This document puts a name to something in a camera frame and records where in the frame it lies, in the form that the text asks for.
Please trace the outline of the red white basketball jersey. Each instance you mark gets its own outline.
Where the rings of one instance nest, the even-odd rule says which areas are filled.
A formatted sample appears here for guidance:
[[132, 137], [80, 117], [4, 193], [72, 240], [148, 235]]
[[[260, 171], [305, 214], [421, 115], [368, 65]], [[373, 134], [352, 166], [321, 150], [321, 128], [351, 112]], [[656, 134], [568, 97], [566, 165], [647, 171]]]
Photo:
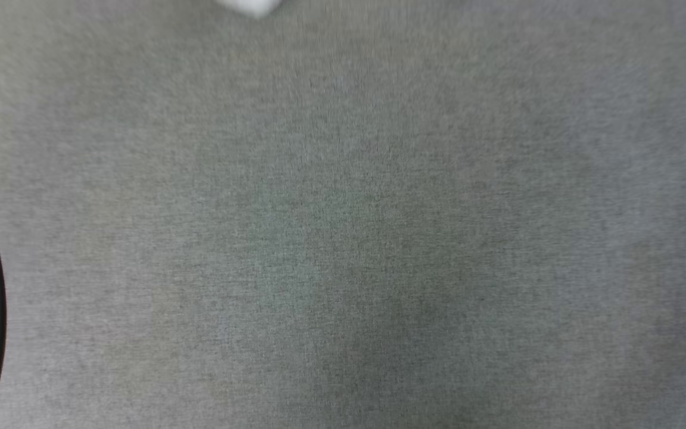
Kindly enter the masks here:
[[219, 6], [247, 17], [262, 19], [269, 16], [283, 0], [214, 0]]

